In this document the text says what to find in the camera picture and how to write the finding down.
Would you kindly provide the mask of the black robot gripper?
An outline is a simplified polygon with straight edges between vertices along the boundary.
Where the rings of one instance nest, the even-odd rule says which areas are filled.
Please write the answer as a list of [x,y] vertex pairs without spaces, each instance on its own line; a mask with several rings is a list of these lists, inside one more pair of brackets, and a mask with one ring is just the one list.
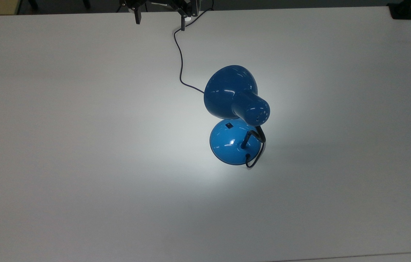
[[150,5],[159,5],[166,7],[180,14],[181,31],[185,31],[186,17],[196,17],[199,14],[200,0],[121,0],[120,9],[125,8],[135,15],[136,24],[139,25],[142,19],[142,12],[145,7]]

